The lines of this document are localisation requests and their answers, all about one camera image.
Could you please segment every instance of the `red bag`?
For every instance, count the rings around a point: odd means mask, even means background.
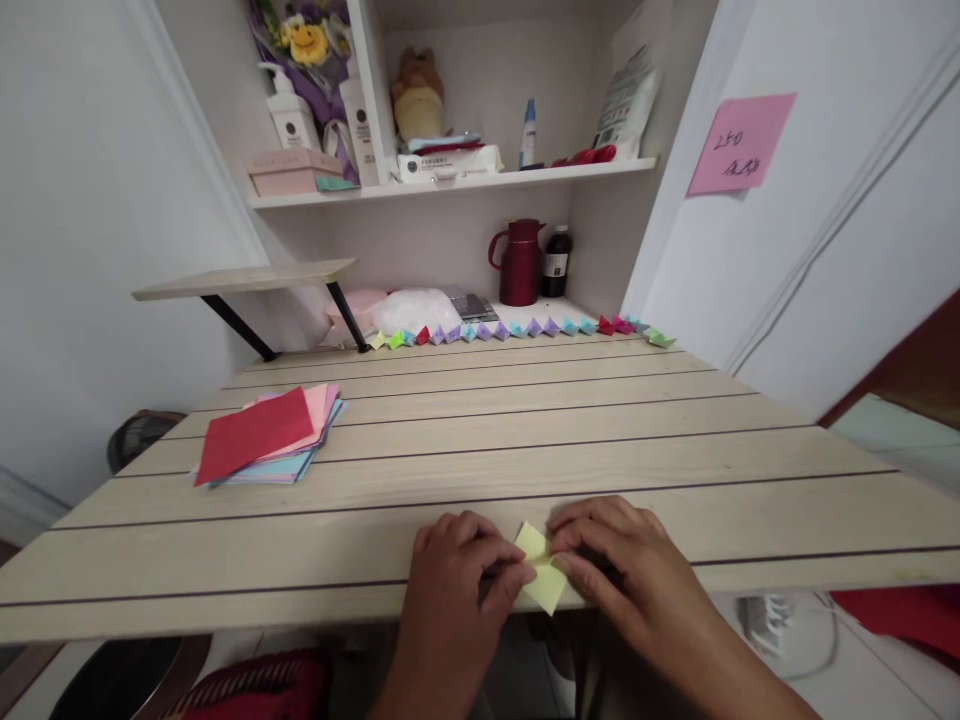
[[[159,718],[326,718],[332,676],[330,660],[317,648],[245,660],[207,675]]]

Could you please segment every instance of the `pink box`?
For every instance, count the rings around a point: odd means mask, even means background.
[[[247,162],[247,172],[260,197],[315,193],[318,177],[343,177],[339,160],[309,148],[260,153]]]

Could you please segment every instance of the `striped wooden tabletop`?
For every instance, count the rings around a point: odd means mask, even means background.
[[[211,419],[328,381],[349,406],[300,482],[192,487]],[[0,642],[395,617],[442,513],[512,537],[614,492],[711,591],[960,579],[960,503],[693,355],[511,339],[254,364],[0,570]]]

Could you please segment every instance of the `red item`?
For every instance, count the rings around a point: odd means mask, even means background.
[[[158,720],[326,718],[331,679],[321,650],[266,655],[210,673]]]
[[[573,159],[570,160],[571,165],[590,165],[594,162],[596,158],[596,153],[593,150],[581,150],[576,155],[573,156]]]
[[[594,162],[610,162],[617,156],[616,145],[604,145],[598,148],[593,156]]]
[[[617,328],[614,325],[611,325],[610,321],[601,315],[600,322],[597,325],[597,330],[602,332],[604,335],[613,335],[617,331]]]
[[[448,145],[436,145],[429,148],[421,148],[417,150],[414,155],[419,155],[423,157],[424,155],[433,155],[438,152],[450,152],[451,150],[477,150],[482,148],[484,143],[480,140],[472,143],[449,143]]]
[[[226,477],[313,433],[303,388],[210,422],[194,487]]]
[[[543,253],[540,252],[538,233],[546,227],[539,220],[514,220],[508,229],[493,236],[487,259],[500,271],[500,302],[511,307],[533,305],[540,297],[540,275],[543,272]],[[507,237],[507,248],[500,257],[500,265],[493,261],[497,240]]]
[[[919,640],[960,659],[958,587],[878,588],[830,596],[874,635]]]
[[[619,315],[613,316],[613,327],[616,328],[617,332],[621,335],[629,335],[630,333],[637,331],[633,325],[625,322]]]

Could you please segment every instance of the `black metal bracket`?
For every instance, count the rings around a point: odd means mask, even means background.
[[[201,295],[203,301],[213,310],[221,319],[233,328],[237,335],[242,337],[247,341],[247,344],[250,345],[254,350],[260,353],[260,357],[263,358],[264,362],[272,362],[280,357],[280,353],[274,352],[270,349],[270,346],[267,345],[259,335],[257,335],[253,328],[247,325],[243,319],[237,315],[233,308],[227,305],[224,302],[223,298],[219,295]]]
[[[343,321],[347,324],[347,329],[350,330],[350,334],[353,335],[354,342],[357,343],[357,352],[367,352],[367,350],[370,349],[370,346],[367,345],[367,341],[363,339],[363,333],[360,332],[360,328],[357,326],[357,321],[353,318],[353,311],[350,310],[350,305],[347,303],[347,299],[343,296],[343,291],[340,289],[340,283],[336,281],[327,283],[327,290],[330,291],[333,301],[337,304],[337,310],[340,311],[340,314],[343,316]]]

